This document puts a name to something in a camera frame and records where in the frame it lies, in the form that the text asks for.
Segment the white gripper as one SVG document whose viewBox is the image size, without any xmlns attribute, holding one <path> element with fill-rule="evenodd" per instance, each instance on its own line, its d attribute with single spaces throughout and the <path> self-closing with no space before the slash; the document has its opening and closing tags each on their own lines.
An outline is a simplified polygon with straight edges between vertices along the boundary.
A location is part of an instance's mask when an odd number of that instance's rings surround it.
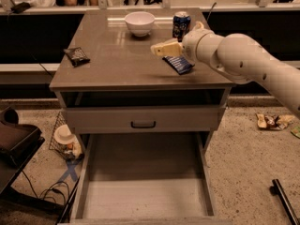
<svg viewBox="0 0 300 225">
<path fill-rule="evenodd" d="M 176 38 L 172 38 L 152 45 L 150 50 L 152 54 L 160 57 L 180 56 L 183 51 L 183 55 L 188 60 L 204 64 L 219 64 L 217 50 L 222 40 L 222 36 L 216 35 L 212 30 L 204 29 L 202 22 L 196 22 L 193 31 L 184 36 L 182 44 Z"/>
</svg>

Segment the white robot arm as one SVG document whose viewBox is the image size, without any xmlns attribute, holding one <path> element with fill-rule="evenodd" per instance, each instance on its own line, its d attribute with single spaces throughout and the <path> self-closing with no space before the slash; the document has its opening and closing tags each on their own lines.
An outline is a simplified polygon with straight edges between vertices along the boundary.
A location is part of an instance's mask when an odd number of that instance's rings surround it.
<svg viewBox="0 0 300 225">
<path fill-rule="evenodd" d="M 200 62 L 236 84 L 258 83 L 296 117 L 300 117 L 300 70 L 279 61 L 253 38 L 243 34 L 226 37 L 200 22 L 184 35 L 155 44 L 156 56 L 184 56 Z"/>
</svg>

